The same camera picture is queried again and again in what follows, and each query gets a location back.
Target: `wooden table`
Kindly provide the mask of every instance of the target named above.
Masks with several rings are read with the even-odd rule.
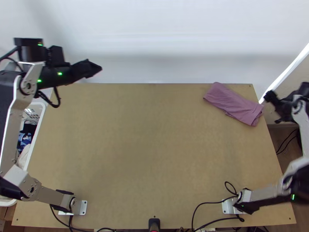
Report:
[[[264,118],[251,127],[226,116],[202,99],[210,86],[61,87],[61,107],[45,113],[29,173],[88,200],[87,214],[74,217],[76,227],[146,229],[156,216],[162,228],[190,228],[199,203],[230,196],[225,181],[238,191],[256,189],[282,174]],[[228,87],[257,101],[252,85]],[[222,217],[220,204],[202,206],[194,227]],[[295,223],[289,203],[243,217],[213,227]],[[13,225],[61,227],[40,202],[18,202]]]

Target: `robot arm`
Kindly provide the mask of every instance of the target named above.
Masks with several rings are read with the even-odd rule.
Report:
[[[281,121],[298,123],[301,132],[303,156],[293,160],[279,182],[270,187],[249,190],[243,189],[238,198],[232,198],[222,203],[224,213],[253,214],[262,206],[275,205],[284,202],[301,204],[309,203],[309,117],[308,117],[309,83],[292,92],[289,97],[279,100],[274,92],[266,94],[265,99],[271,101],[282,117]]]
[[[92,77],[102,68],[88,60],[71,66],[64,61],[61,47],[47,49],[42,39],[15,38],[15,44],[20,61],[9,63],[0,71],[0,120],[5,122],[0,124],[0,195],[21,201],[41,201],[63,214],[84,215],[87,201],[76,199],[71,192],[42,186],[16,165],[17,138],[23,110],[39,89],[68,85]],[[18,66],[23,69],[15,71]]]

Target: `laundry basket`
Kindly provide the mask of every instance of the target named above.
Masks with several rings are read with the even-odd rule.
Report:
[[[34,136],[32,138],[30,148],[29,148],[29,151],[28,151],[24,170],[27,170],[27,168],[28,168],[29,161],[30,161],[30,158],[31,158],[31,154],[32,154],[32,151],[33,151],[33,148],[34,148],[34,144],[36,143],[37,133],[40,129],[45,110],[46,110],[46,105],[42,102],[32,102],[24,110],[24,113],[23,113],[23,116],[22,116],[23,120],[22,120],[21,128],[23,127],[23,123],[24,123],[25,120],[30,120],[30,121],[33,121],[37,124],[36,131],[34,133]],[[0,206],[2,206],[2,207],[12,206],[16,203],[16,201],[17,201],[16,199],[1,199],[0,198]]]

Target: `purple cloth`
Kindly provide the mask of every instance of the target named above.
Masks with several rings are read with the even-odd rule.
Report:
[[[249,126],[256,126],[262,116],[263,105],[247,100],[223,84],[215,82],[204,95],[204,100],[225,111],[225,114]]]

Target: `black cable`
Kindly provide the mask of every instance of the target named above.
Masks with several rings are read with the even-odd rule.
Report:
[[[73,226],[71,226],[72,220],[73,220],[73,215],[70,216],[69,224],[67,225],[67,224],[65,224],[64,222],[62,222],[62,221],[55,215],[54,209],[52,208],[51,205],[50,205],[50,208],[51,208],[51,212],[53,213],[55,219],[56,219],[58,222],[60,222],[62,225],[68,227],[68,228],[70,229],[71,232],[73,232],[72,229],[73,229],[73,230],[77,230],[77,231],[81,231],[81,232],[89,232],[89,231],[87,231],[87,230],[77,229],[77,228],[74,228]],[[103,227],[103,228],[99,229],[97,232],[99,232],[99,231],[101,231],[101,230],[110,230],[110,231],[112,231],[112,232],[124,232],[124,231],[121,231],[121,230],[114,230],[114,229],[111,229],[111,228],[108,228],[108,227]]]
[[[13,48],[11,51],[9,51],[7,54],[4,54],[0,57],[0,61],[4,60],[5,58],[8,58],[10,55],[12,55],[14,52],[18,50],[17,47]]]
[[[279,155],[280,153],[284,152],[284,150],[287,148],[287,146],[289,145],[289,143],[290,143],[293,139],[295,139],[295,138],[296,138],[296,136],[294,136],[293,138],[291,138],[290,141],[289,141],[289,142],[286,144],[286,146],[283,148],[283,150],[282,150],[281,152],[277,153],[277,155]]]
[[[278,153],[278,151],[280,151],[280,148],[282,147],[282,145],[284,144],[284,142],[285,142],[285,141],[291,136],[291,134],[292,134],[293,132],[295,132],[295,131],[297,131],[297,129],[293,130],[293,131],[288,135],[288,137],[286,137],[285,140],[283,140],[283,142],[281,143],[280,147],[277,149],[276,153]]]
[[[234,192],[231,191],[231,190],[227,187],[227,184],[229,184],[229,185],[233,188]],[[198,206],[196,206],[196,208],[195,208],[195,210],[194,210],[194,212],[193,212],[192,221],[191,221],[191,229],[192,229],[192,232],[195,232],[195,231],[197,231],[197,230],[199,230],[199,229],[201,229],[201,228],[204,228],[204,227],[206,227],[206,226],[208,226],[208,225],[210,225],[210,224],[213,224],[213,223],[215,223],[215,222],[224,221],[224,220],[238,219],[238,220],[240,220],[241,222],[244,222],[244,219],[241,218],[238,214],[236,214],[236,217],[229,217],[229,218],[217,219],[217,220],[214,220],[214,221],[212,221],[212,222],[209,222],[209,223],[207,223],[207,224],[205,224],[205,225],[202,225],[201,227],[199,227],[199,228],[197,228],[197,229],[195,229],[195,230],[193,229],[194,215],[195,215],[197,209],[198,209],[201,205],[205,205],[205,204],[219,204],[219,203],[222,203],[222,202],[224,202],[224,201],[226,201],[226,200],[228,200],[228,199],[232,199],[232,198],[238,197],[235,187],[234,187],[230,182],[225,181],[225,182],[224,182],[224,186],[225,186],[226,190],[228,190],[229,193],[233,194],[234,196],[230,196],[230,197],[228,197],[228,198],[226,198],[226,199],[224,199],[224,200],[222,200],[222,201],[217,201],[217,202],[203,202],[203,203],[199,204]]]
[[[229,184],[230,186],[232,186],[234,192],[232,192],[231,190],[229,190],[229,188],[226,186],[226,184]],[[228,181],[224,182],[224,186],[225,186],[225,188],[226,188],[231,194],[233,194],[233,195],[235,195],[235,196],[238,196],[235,187],[234,187],[230,182],[228,182]]]
[[[264,229],[266,230],[266,232],[269,232],[269,230],[266,228],[266,226],[263,226],[264,227]]]
[[[202,228],[204,228],[204,227],[206,227],[206,226],[209,226],[209,225],[211,225],[211,224],[213,224],[213,223],[215,223],[215,222],[225,221],[225,220],[231,220],[231,219],[238,219],[239,221],[244,222],[244,219],[241,218],[238,214],[236,214],[236,217],[221,218],[221,219],[213,220],[212,222],[209,222],[209,223],[207,223],[207,224],[205,224],[205,225],[200,226],[199,228],[197,228],[197,229],[194,230],[193,232],[195,232],[195,231],[197,231],[197,230],[200,230],[200,229],[202,229]]]
[[[47,97],[42,91],[40,91],[40,90],[38,90],[38,91],[36,92],[36,95],[37,95],[38,97],[41,97],[44,101],[46,101],[46,102],[47,102],[49,105],[51,105],[52,107],[58,108],[58,107],[60,106],[60,104],[61,104],[61,101],[60,101],[61,98],[59,97],[59,93],[58,93],[57,87],[54,87],[54,91],[55,91],[55,95],[56,95],[57,101],[58,101],[57,104],[54,104],[51,100],[49,100],[48,97]]]
[[[195,230],[193,229],[194,215],[195,215],[197,209],[198,209],[201,205],[205,205],[205,204],[219,204],[219,203],[222,203],[222,202],[224,202],[224,201],[226,201],[226,200],[228,200],[228,199],[234,198],[234,197],[236,197],[236,196],[230,196],[230,197],[225,198],[224,200],[218,201],[218,202],[203,202],[203,203],[199,204],[198,206],[196,206],[196,208],[195,208],[195,210],[194,210],[194,212],[193,212],[192,221],[191,221],[191,229],[192,229],[192,232],[195,231]]]
[[[7,59],[7,60],[10,60],[10,61],[13,61],[15,64],[16,64],[16,66],[23,72],[24,70],[22,69],[22,67],[18,64],[18,62],[16,61],[16,60],[14,60],[14,59],[12,59],[12,58],[10,58],[10,57],[5,57],[5,58],[3,58],[2,60],[5,60],[5,59]]]

